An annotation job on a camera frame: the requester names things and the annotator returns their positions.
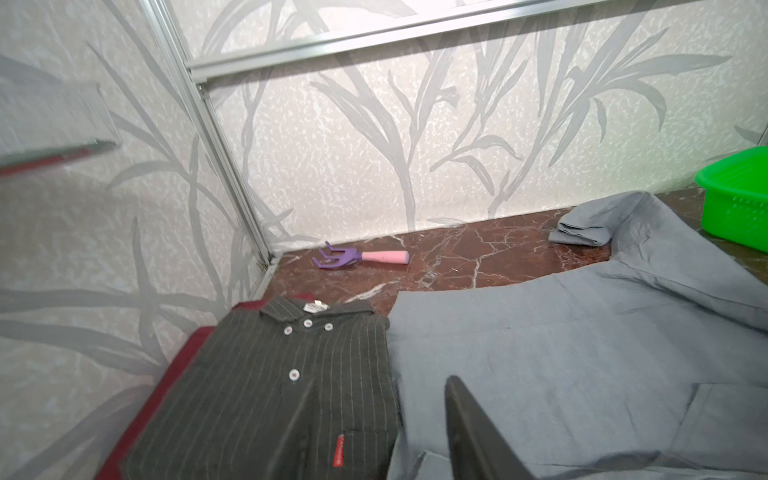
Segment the grey long sleeve shirt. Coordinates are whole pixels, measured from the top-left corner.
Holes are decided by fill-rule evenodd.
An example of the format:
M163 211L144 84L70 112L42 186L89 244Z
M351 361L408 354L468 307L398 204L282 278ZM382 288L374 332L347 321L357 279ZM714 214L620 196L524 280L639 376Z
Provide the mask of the grey long sleeve shirt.
M509 286L399 294L389 477L451 477L454 375L541 479L765 478L766 285L646 192L582 204L550 239L611 256Z

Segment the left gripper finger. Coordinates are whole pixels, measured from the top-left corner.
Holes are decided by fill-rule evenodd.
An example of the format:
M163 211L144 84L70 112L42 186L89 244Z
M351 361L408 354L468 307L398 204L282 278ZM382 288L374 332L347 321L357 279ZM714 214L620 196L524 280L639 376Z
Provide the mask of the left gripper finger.
M454 479L534 479L458 376L447 378L444 400Z

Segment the green plastic basket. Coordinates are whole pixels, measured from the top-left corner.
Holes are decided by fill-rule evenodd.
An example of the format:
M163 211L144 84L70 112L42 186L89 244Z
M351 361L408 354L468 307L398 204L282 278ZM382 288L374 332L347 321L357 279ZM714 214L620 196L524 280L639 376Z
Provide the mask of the green plastic basket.
M767 251L767 148L743 150L697 172L705 191L702 228L709 234Z

